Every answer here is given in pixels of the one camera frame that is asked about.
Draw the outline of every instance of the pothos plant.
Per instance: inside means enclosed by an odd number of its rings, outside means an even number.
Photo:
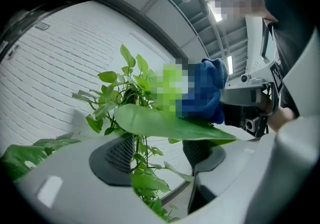
[[[159,82],[155,72],[149,69],[141,55],[132,57],[124,45],[121,45],[120,53],[127,63],[121,68],[122,74],[114,71],[99,73],[97,76],[107,85],[102,85],[100,91],[79,90],[78,93],[73,93],[72,97],[88,103],[93,109],[93,114],[89,114],[86,120],[96,133],[101,133],[104,122],[108,122],[109,127],[103,131],[104,135],[121,131],[134,134],[135,153],[130,170],[133,189],[158,216],[172,222],[177,218],[172,218],[171,212],[167,213],[162,207],[157,194],[158,191],[168,192],[169,185],[155,172],[161,169],[170,170],[189,182],[193,177],[178,172],[165,161],[164,166],[150,163],[152,155],[164,154],[157,147],[148,145],[148,137],[167,137],[170,143],[182,139],[208,139],[216,144],[231,142],[235,138],[205,121],[178,118],[171,107],[170,111],[165,111],[170,102],[181,98],[181,93],[177,93],[168,80],[176,77],[175,72],[169,72],[168,76],[164,76]],[[139,74],[133,74],[136,64]],[[157,93],[159,87],[162,88],[161,97]]]

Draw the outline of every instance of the black plastic part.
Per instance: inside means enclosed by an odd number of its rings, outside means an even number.
[[[188,213],[191,214],[216,198],[206,186],[199,183],[197,174],[216,168],[225,159],[226,152],[221,146],[207,140],[183,140],[182,145],[195,176],[188,205]]]
[[[129,174],[134,141],[132,134],[125,133],[98,147],[89,157],[92,172],[108,185],[131,187]]]
[[[195,180],[188,205],[188,214],[195,212],[215,198],[216,196],[206,186],[200,185]]]

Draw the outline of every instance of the white machine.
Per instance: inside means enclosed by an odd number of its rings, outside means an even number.
[[[238,86],[223,90],[223,103],[241,107],[257,106],[262,91],[269,90],[276,111],[284,83],[301,117],[285,124],[277,134],[262,135],[260,140],[214,147],[200,162],[193,162],[190,150],[193,145],[184,143],[195,181],[189,215],[177,223],[273,222],[319,159],[319,64],[320,37],[315,30],[283,81],[271,63],[243,75]],[[243,115],[239,127],[260,137],[266,120],[266,115],[260,112],[252,118]],[[135,195],[124,164],[127,160],[115,161],[119,152],[122,158],[132,154],[132,136],[126,133],[123,137],[125,142],[111,135],[108,143],[105,139],[93,139],[64,147],[31,170],[17,187],[50,223],[165,223]]]

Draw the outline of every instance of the hand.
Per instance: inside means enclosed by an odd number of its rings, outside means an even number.
[[[272,101],[271,99],[264,93],[261,94],[261,103],[259,105],[259,109],[263,112],[269,114],[272,110]]]

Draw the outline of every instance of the person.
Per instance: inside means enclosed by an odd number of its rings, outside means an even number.
[[[276,44],[275,63],[282,78],[296,63],[307,45],[314,25],[298,0],[208,0],[214,10],[233,17],[263,18]],[[271,111],[271,100],[264,95],[260,108]],[[286,122],[299,116],[299,111],[284,87],[278,110],[269,116],[267,124],[275,132]]]

